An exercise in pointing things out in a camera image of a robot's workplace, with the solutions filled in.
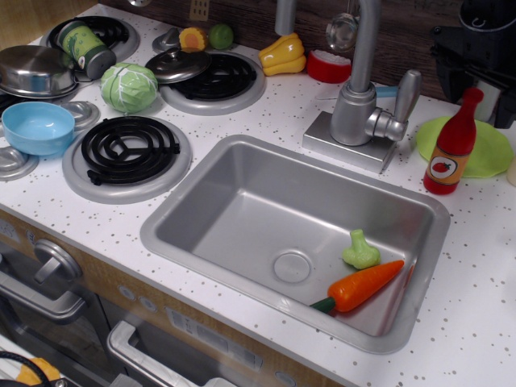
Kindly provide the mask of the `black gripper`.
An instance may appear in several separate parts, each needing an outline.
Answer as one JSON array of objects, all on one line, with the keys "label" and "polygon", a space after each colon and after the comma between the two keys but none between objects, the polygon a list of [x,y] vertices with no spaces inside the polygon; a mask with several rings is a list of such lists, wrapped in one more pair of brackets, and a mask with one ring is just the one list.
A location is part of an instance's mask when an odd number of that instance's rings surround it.
[{"label": "black gripper", "polygon": [[510,128],[515,120],[515,23],[497,28],[436,26],[431,54],[444,96],[458,102],[482,80],[501,91],[494,126]]}]

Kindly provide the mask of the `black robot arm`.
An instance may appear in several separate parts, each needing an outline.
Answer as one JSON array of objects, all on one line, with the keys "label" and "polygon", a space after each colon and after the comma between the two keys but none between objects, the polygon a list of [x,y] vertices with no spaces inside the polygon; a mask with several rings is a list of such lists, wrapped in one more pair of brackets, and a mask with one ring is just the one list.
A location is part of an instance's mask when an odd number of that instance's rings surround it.
[{"label": "black robot arm", "polygon": [[515,120],[515,2],[464,1],[458,27],[431,30],[436,73],[445,97],[458,102],[478,81],[498,89],[494,126]]}]

